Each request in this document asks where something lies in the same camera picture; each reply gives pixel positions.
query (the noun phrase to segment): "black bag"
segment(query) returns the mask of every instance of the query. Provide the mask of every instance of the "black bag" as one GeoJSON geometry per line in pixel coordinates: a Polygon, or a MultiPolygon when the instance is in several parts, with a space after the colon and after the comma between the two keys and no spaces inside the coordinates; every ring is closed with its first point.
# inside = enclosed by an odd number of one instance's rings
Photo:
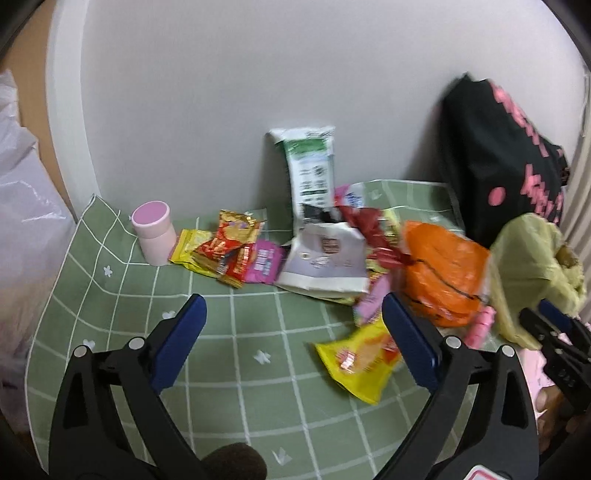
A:
{"type": "Polygon", "coordinates": [[[569,167],[511,97],[468,74],[443,100],[441,172],[468,238],[489,248],[511,219],[535,212],[557,225],[569,167]]]}

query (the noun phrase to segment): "pink snack package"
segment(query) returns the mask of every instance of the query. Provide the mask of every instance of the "pink snack package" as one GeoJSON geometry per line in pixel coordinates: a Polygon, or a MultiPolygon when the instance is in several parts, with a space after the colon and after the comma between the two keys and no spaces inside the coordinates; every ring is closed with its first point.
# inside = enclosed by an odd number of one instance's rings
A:
{"type": "Polygon", "coordinates": [[[353,307],[355,325],[362,326],[374,321],[382,308],[384,297],[390,293],[390,273],[381,274],[369,286],[369,293],[363,296],[353,307]]]}
{"type": "Polygon", "coordinates": [[[285,257],[284,250],[269,240],[259,238],[255,243],[255,253],[255,260],[248,267],[244,281],[272,285],[285,257]]]}

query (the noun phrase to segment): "curtain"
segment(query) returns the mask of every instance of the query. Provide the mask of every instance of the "curtain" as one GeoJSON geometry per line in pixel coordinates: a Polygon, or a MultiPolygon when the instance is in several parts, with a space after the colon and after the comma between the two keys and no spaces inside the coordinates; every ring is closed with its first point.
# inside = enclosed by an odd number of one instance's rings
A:
{"type": "MultiPolygon", "coordinates": [[[[564,216],[560,229],[583,263],[587,291],[591,291],[591,82],[585,75],[585,102],[579,144],[570,167],[564,216]]],[[[591,322],[589,299],[580,313],[584,323],[591,322]]]]}

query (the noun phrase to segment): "pink candy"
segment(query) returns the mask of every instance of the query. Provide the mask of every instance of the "pink candy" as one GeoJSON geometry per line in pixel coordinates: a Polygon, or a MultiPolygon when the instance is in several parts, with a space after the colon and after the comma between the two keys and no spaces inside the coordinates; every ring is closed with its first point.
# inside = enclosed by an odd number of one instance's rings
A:
{"type": "Polygon", "coordinates": [[[484,343],[486,335],[491,330],[491,326],[495,321],[495,309],[493,307],[485,307],[478,313],[476,319],[470,326],[470,330],[464,337],[464,343],[469,348],[478,349],[484,343]]]}
{"type": "Polygon", "coordinates": [[[256,241],[255,250],[256,258],[246,271],[245,282],[272,285],[285,253],[279,245],[261,238],[256,241]]]}

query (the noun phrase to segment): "pink lid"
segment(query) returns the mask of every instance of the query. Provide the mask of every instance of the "pink lid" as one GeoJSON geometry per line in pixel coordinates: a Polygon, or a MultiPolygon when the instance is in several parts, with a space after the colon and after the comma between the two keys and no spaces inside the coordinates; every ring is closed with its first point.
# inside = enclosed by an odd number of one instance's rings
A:
{"type": "Polygon", "coordinates": [[[170,208],[160,200],[144,203],[135,209],[131,215],[138,237],[156,238],[170,227],[170,208]]]}

